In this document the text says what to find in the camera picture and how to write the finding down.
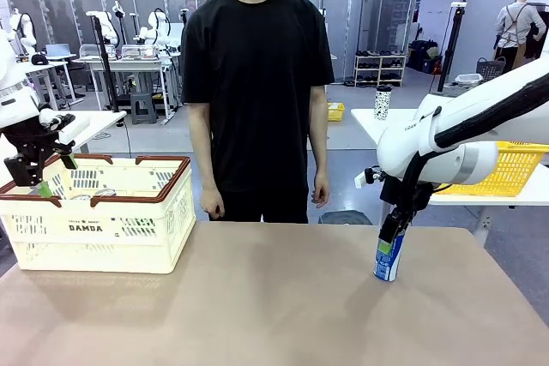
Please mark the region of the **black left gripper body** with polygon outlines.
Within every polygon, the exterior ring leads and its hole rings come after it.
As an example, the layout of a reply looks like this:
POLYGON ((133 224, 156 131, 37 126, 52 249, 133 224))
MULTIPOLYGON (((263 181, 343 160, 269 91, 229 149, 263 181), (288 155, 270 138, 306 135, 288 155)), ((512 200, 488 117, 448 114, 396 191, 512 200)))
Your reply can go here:
POLYGON ((71 155, 71 143, 61 143, 59 132, 41 124, 18 123, 2 129, 8 142, 28 163, 44 163, 54 155, 71 155))

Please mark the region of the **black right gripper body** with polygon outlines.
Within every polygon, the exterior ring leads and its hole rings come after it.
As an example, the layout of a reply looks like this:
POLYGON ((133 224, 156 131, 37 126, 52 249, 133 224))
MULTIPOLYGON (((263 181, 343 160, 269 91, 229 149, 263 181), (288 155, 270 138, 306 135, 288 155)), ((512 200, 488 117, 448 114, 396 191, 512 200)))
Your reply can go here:
MULTIPOLYGON (((391 177, 385 172, 381 173, 379 181, 383 183, 380 193, 382 201, 381 217, 386 217, 393 206, 396 206, 401 196, 406 193, 403 182, 396 177, 391 177)), ((428 182, 418 182, 412 194, 412 210, 414 213, 424 210, 433 194, 433 184, 428 182)))

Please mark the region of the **person's left hand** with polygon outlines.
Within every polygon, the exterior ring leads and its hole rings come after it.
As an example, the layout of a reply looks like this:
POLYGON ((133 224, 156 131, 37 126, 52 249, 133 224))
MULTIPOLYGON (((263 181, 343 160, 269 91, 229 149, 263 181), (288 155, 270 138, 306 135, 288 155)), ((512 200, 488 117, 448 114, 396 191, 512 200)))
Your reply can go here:
POLYGON ((317 171, 314 179, 314 189, 311 201, 316 208, 324 207, 329 202, 330 187, 326 171, 317 171))

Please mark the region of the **person's right hand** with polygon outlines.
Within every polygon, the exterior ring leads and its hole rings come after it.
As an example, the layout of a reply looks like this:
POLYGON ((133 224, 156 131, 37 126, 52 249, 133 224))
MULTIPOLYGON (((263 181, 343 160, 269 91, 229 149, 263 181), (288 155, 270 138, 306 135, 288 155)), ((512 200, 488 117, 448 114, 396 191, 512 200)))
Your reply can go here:
POLYGON ((213 220, 221 219, 225 216, 224 202, 217 188, 203 189, 200 205, 202 210, 213 220))

